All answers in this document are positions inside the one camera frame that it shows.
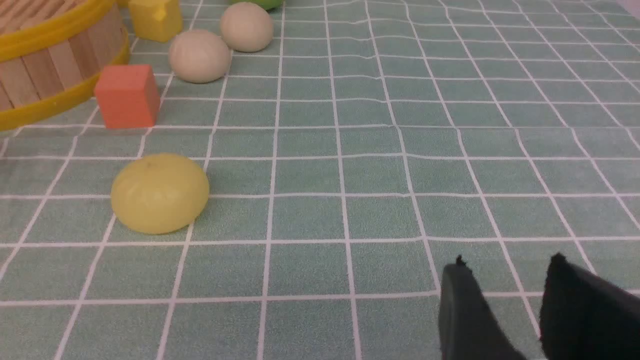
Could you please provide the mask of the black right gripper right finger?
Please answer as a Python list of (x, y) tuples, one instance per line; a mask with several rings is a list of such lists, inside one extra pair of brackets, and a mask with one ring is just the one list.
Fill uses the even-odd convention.
[(549, 360), (640, 357), (640, 299), (562, 253), (547, 268), (539, 328)]

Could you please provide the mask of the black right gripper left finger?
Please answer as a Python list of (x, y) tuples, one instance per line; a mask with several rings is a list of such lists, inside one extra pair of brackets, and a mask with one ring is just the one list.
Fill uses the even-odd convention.
[(443, 360), (524, 360), (506, 337), (461, 255), (442, 271), (438, 312)]

